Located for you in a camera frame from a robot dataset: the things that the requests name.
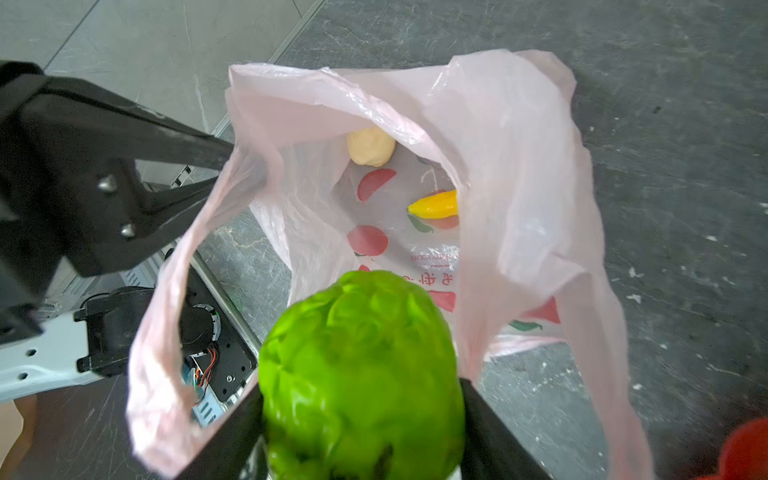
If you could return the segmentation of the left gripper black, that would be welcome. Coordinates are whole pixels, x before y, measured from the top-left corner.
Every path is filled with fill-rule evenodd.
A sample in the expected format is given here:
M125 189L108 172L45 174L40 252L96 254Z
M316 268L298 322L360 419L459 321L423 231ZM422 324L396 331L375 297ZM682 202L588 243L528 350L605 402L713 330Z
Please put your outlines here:
M127 239L99 237L86 224L116 207L86 168L148 160L220 170L233 145L82 79L50 77L34 63L1 64L1 340L41 334L30 316L58 264L83 276L126 270L181 236L215 178L163 191L139 185Z

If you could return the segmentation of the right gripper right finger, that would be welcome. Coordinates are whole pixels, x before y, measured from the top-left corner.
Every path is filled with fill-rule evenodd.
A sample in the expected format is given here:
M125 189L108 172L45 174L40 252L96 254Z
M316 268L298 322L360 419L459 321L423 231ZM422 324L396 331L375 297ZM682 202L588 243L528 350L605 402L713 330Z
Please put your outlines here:
M468 379L460 385L465 405L464 480L549 480L550 475L516 439Z

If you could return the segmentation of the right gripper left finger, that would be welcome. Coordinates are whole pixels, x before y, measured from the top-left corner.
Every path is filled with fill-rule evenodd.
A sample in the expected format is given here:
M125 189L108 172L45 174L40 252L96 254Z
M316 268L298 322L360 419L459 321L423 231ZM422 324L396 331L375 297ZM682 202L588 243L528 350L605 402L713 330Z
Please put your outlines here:
M176 479L238 479L264 432L264 398L255 384Z

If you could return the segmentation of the green fake fruit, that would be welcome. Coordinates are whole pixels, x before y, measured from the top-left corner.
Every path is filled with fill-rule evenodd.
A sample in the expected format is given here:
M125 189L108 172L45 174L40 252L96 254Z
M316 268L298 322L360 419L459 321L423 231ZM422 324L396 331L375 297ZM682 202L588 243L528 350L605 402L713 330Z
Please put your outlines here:
M351 271L290 306L260 352L276 479L446 479L465 408L447 322L420 286Z

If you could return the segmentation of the pink plastic bag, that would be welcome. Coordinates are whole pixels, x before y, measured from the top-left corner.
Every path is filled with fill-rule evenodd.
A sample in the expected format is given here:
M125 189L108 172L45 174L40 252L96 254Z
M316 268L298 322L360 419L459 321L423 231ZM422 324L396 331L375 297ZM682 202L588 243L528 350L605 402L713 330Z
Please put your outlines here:
M626 322L604 268L592 162L571 117L572 72L552 53L491 50L408 70L229 69L235 148L201 212L161 268L132 344L127 424L135 456L173 477L210 440L193 426L175 372L192 257L244 210L292 273L298 302L358 264L331 193L348 166L342 136L378 126L418 164L434 162L458 192L458 244L419 254L458 275L449 323L459 370L547 343L510 324L553 302L602 424L613 479L654 475L629 400Z

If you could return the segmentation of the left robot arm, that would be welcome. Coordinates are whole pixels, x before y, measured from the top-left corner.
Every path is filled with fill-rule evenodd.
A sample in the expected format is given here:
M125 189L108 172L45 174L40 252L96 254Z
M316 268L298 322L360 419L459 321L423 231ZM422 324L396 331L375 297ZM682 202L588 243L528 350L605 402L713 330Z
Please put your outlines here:
M83 277L129 271L189 228L203 181L153 192L138 161L221 169L229 142L82 79L1 64L1 398L124 374L152 289L43 308L62 263Z

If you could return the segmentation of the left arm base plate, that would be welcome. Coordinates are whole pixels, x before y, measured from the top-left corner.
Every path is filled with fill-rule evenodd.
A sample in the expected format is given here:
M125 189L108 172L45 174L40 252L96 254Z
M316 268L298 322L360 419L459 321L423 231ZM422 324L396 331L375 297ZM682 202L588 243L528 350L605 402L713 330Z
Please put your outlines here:
M234 402L257 365L256 357L231 312L194 268L188 275L180 339L185 365L209 374L208 391L219 402Z

